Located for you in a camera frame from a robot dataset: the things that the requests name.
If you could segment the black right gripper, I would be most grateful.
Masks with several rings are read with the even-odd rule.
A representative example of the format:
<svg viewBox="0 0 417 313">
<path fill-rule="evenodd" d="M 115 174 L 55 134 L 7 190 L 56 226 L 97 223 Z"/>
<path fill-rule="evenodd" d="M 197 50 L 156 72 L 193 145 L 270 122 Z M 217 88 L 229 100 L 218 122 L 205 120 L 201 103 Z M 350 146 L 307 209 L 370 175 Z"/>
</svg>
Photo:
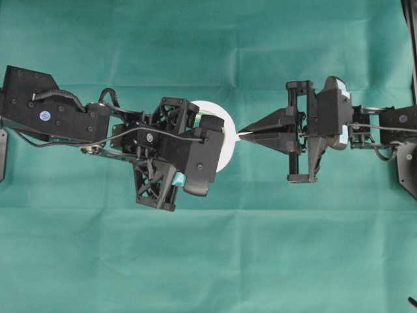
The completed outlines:
<svg viewBox="0 0 417 313">
<path fill-rule="evenodd" d="M 318 135 L 318 102 L 313 83 L 309 80 L 286 83 L 288 107 L 244 127 L 244 140 L 289 154 L 289 174 L 292 183 L 314 183 L 320 161 L 326 151 L 326 140 Z M 300 112 L 298 97 L 306 96 L 306 112 Z M 308 155 L 308 173 L 299 173 L 298 158 Z"/>
</svg>

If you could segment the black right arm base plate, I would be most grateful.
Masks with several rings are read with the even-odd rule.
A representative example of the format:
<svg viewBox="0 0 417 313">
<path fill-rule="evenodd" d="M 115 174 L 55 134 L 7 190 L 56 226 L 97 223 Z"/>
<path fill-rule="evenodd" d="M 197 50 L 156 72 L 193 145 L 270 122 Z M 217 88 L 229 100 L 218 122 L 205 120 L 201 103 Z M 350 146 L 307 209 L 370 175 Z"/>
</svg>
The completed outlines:
<svg viewBox="0 0 417 313">
<path fill-rule="evenodd" d="M 396 161 L 399 184 L 416 199 L 416 143 L 399 146 Z"/>
</svg>

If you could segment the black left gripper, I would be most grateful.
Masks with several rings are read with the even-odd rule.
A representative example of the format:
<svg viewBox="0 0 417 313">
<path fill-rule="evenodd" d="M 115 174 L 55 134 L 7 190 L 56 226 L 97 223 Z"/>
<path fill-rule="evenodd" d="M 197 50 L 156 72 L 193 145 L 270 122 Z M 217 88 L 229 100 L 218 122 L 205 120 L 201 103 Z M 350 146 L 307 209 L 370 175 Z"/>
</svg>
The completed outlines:
<svg viewBox="0 0 417 313">
<path fill-rule="evenodd" d="M 175 210 L 178 187 L 173 185 L 179 172 L 161 157 L 162 141 L 178 138 L 194 126 L 199 108 L 183 98 L 163 98 L 154 113 L 126 113 L 123 123 L 113 126 L 112 147 L 134 155 L 136 202 L 156 209 Z"/>
</svg>

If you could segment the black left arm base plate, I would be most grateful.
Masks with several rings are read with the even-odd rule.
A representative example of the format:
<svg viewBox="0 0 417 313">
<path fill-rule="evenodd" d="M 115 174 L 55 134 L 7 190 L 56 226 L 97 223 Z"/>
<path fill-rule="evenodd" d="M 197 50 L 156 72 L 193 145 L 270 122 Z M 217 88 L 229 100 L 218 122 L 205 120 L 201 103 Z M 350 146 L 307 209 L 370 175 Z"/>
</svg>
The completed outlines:
<svg viewBox="0 0 417 313">
<path fill-rule="evenodd" d="M 5 179 L 7 162 L 8 134 L 4 128 L 0 129 L 0 182 Z"/>
</svg>

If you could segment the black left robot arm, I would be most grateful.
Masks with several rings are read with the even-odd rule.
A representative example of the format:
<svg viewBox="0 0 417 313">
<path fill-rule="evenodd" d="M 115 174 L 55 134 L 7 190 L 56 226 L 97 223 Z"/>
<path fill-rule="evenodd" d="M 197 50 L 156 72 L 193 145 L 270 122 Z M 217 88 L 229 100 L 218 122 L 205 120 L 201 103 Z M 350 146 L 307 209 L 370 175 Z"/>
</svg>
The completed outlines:
<svg viewBox="0 0 417 313">
<path fill-rule="evenodd" d="M 179 167 L 163 154 L 166 143 L 184 142 L 199 108 L 183 98 L 161 99 L 152 114 L 124 110 L 117 94 L 105 88 L 97 102 L 83 105 L 59 88 L 52 75 L 7 66 L 1 88 L 1 126 L 39 147 L 66 145 L 82 153 L 132 164 L 136 201 L 175 210 Z"/>
</svg>

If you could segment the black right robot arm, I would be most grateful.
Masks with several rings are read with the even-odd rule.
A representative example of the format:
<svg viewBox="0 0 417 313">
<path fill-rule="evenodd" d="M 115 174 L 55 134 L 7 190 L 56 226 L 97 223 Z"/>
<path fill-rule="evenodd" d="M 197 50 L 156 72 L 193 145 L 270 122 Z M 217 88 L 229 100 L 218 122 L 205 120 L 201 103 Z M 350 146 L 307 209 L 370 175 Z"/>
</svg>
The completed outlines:
<svg viewBox="0 0 417 313">
<path fill-rule="evenodd" d="M 330 76 L 316 92 L 309 80 L 287 82 L 288 105 L 252 123 L 239 137 L 289 157 L 288 181 L 314 183 L 327 148 L 372 149 L 392 160 L 416 141 L 416 107 L 353 106 L 343 80 Z"/>
</svg>

